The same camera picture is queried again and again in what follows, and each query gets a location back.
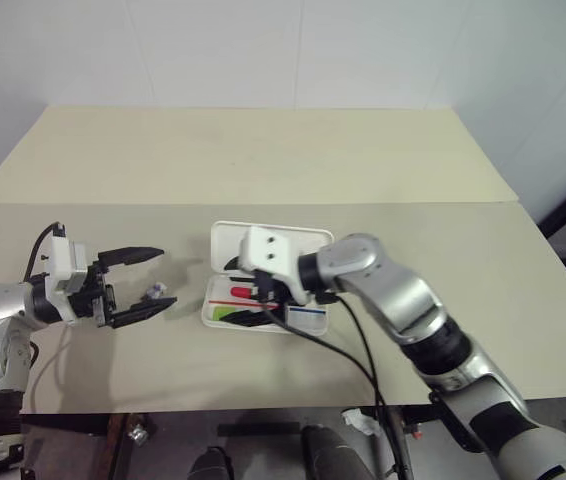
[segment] black tape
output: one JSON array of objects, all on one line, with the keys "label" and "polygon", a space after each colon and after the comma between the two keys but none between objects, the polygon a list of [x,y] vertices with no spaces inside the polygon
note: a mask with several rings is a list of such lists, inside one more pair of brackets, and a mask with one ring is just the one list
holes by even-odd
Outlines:
[{"label": "black tape", "polygon": [[482,411],[470,421],[470,427],[494,456],[517,435],[539,428],[510,402],[497,403]]}]

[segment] green object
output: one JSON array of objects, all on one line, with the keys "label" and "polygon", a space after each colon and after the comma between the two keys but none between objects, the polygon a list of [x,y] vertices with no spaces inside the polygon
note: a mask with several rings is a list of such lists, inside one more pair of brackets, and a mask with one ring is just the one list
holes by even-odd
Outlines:
[{"label": "green object", "polygon": [[236,312],[236,308],[234,307],[214,307],[214,312],[212,313],[212,320],[218,322],[225,315],[229,315],[230,313],[234,313],[234,312]]}]

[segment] red marker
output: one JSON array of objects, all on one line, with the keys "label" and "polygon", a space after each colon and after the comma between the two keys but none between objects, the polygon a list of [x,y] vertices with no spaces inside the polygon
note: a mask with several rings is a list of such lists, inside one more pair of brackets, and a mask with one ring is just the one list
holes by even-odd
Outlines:
[{"label": "red marker", "polygon": [[232,287],[230,289],[230,295],[232,295],[233,297],[247,298],[250,300],[252,300],[253,298],[252,289],[248,287]]}]

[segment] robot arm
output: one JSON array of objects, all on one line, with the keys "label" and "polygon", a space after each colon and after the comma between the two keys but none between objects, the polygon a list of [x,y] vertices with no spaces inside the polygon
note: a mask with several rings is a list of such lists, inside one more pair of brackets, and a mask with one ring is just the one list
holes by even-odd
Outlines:
[{"label": "robot arm", "polygon": [[163,254],[150,247],[128,247],[98,254],[88,266],[85,247],[51,230],[45,273],[18,284],[0,284],[0,471],[23,458],[19,411],[31,367],[32,332],[63,321],[93,317],[97,326],[118,328],[139,322],[172,305],[176,298],[144,299],[117,312],[114,290],[105,280],[109,267],[131,265]]},{"label": "robot arm", "polygon": [[529,417],[520,394],[429,285],[393,262],[378,239],[354,234],[294,261],[296,253],[284,236],[252,227],[238,262],[284,282],[297,303],[307,301],[298,291],[358,295],[432,389],[462,445],[485,451],[503,478],[566,479],[566,435]]}]

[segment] black cable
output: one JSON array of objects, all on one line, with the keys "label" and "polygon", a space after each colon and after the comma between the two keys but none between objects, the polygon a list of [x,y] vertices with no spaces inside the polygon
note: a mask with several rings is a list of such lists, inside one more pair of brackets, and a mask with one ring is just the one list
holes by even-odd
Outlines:
[{"label": "black cable", "polygon": [[32,347],[32,350],[34,350],[32,352],[32,360],[30,360],[30,368],[32,368],[39,358],[39,346],[36,343],[30,341],[30,347]]},{"label": "black cable", "polygon": [[278,318],[276,318],[274,316],[274,314],[272,312],[270,312],[267,304],[265,303],[261,303],[261,308],[263,309],[263,313],[265,314],[265,316],[275,325],[278,325],[279,327],[281,327],[283,330],[287,330],[288,332],[291,332],[295,335],[298,335],[299,337],[303,337],[306,340],[309,340],[310,342],[314,342],[318,345],[321,345],[322,347],[325,347],[329,350],[332,350],[333,352],[338,353],[339,355],[344,356],[345,358],[347,358],[350,362],[352,362],[354,365],[356,365],[358,367],[358,369],[363,373],[363,375],[365,375],[365,378],[367,378],[369,380],[370,383],[372,383],[372,385],[374,385],[374,382],[372,380],[372,376],[369,374],[369,372],[365,369],[365,367],[363,366],[363,364],[361,364],[361,362],[359,362],[356,358],[354,358],[352,355],[350,355],[349,353],[347,353],[344,350],[341,350],[339,347],[335,347],[334,345],[332,345],[331,343],[326,342],[325,340],[321,340],[320,338],[315,337],[314,335],[310,335],[309,333],[304,332],[303,330],[299,330],[298,328],[294,328],[289,326],[287,323],[279,320]]},{"label": "black cable", "polygon": [[356,365],[358,367],[358,369],[363,373],[363,375],[365,375],[365,378],[367,378],[367,380],[370,382],[370,384],[372,385],[372,388],[374,390],[374,407],[375,407],[375,410],[377,412],[377,419],[378,419],[379,424],[381,425],[381,427],[383,429],[383,432],[385,433],[385,436],[387,437],[387,441],[390,444],[390,449],[392,450],[392,455],[394,456],[395,465],[394,465],[394,467],[392,467],[392,470],[397,473],[399,480],[402,480],[404,478],[404,472],[406,471],[407,466],[405,465],[405,461],[404,461],[403,456],[401,454],[401,451],[399,449],[398,438],[396,437],[394,430],[392,430],[392,428],[390,428],[389,422],[386,418],[387,404],[386,404],[385,399],[383,398],[383,394],[381,393],[379,386],[378,386],[378,377],[377,377],[377,374],[376,374],[376,365],[374,363],[374,358],[372,356],[372,351],[370,350],[370,346],[368,344],[367,337],[365,336],[365,332],[363,331],[363,327],[361,327],[361,323],[359,322],[359,319],[356,316],[356,314],[354,313],[354,310],[352,309],[352,307],[350,307],[350,305],[344,299],[342,299],[341,297],[336,296],[336,298],[338,299],[339,302],[341,302],[341,304],[348,311],[350,317],[352,318],[352,321],[356,325],[356,329],[358,330],[359,335],[361,337],[361,341],[363,342],[363,346],[365,347],[365,351],[366,351],[366,354],[367,354],[367,357],[368,357],[368,362],[370,363],[370,369],[372,371],[372,374],[370,374],[365,369],[365,367],[361,364],[361,362],[359,362],[356,358],[354,358],[352,355],[350,355],[346,351],[332,345],[331,343],[326,342],[325,340],[321,340],[320,338],[315,337],[314,335],[310,335],[309,333],[306,333],[302,330],[294,328],[294,327],[288,325],[287,323],[279,320],[269,311],[269,309],[267,308],[267,305],[265,303],[261,303],[261,308],[263,309],[263,313],[275,325],[281,327],[284,330],[287,330],[288,332],[294,333],[295,335],[298,335],[299,337],[303,337],[306,340],[309,340],[313,343],[321,345],[322,347],[325,347],[329,350],[332,350],[333,352],[338,353],[339,355],[342,355],[343,357],[350,360],[354,365]]},{"label": "black cable", "polygon": [[381,393],[381,390],[379,388],[379,380],[378,380],[378,375],[376,373],[376,365],[374,363],[374,357],[372,356],[372,350],[370,349],[370,345],[367,341],[367,337],[365,335],[365,332],[363,331],[363,327],[361,326],[361,322],[359,321],[358,317],[354,313],[354,309],[350,306],[349,303],[347,303],[345,301],[344,298],[342,298],[338,295],[335,295],[335,297],[341,303],[341,305],[343,305],[343,307],[347,310],[347,312],[350,314],[350,318],[354,322],[354,325],[356,325],[356,329],[358,330],[359,336],[361,337],[361,342],[363,343],[363,346],[365,347],[365,353],[367,355],[367,359],[368,359],[368,362],[370,364],[370,371],[372,372],[371,376],[372,376],[372,379],[374,380],[372,387],[374,388],[374,397],[375,397],[374,401],[375,401],[375,407],[376,407],[376,415],[377,415],[379,424],[383,428],[383,432],[385,433],[387,441],[390,444],[390,449],[392,450],[392,454],[394,455],[395,465],[392,468],[397,473],[397,476],[399,477],[399,479],[403,478],[403,472],[405,472],[407,465],[405,463],[405,459],[403,458],[403,455],[401,454],[401,450],[399,448],[399,439],[397,438],[396,432],[394,431],[394,429],[392,429],[390,427],[390,421],[387,418],[387,404],[385,403],[385,399],[383,398],[383,394]]},{"label": "black cable", "polygon": [[32,269],[34,268],[34,262],[36,262],[36,255],[39,252],[39,248],[41,247],[41,243],[45,240],[45,237],[48,233],[50,233],[55,228],[58,228],[60,225],[59,222],[54,222],[43,230],[40,235],[34,241],[34,245],[32,246],[32,251],[30,252],[30,258],[27,261],[27,267],[25,267],[25,275],[23,275],[23,281],[27,282],[30,277],[32,276]]}]

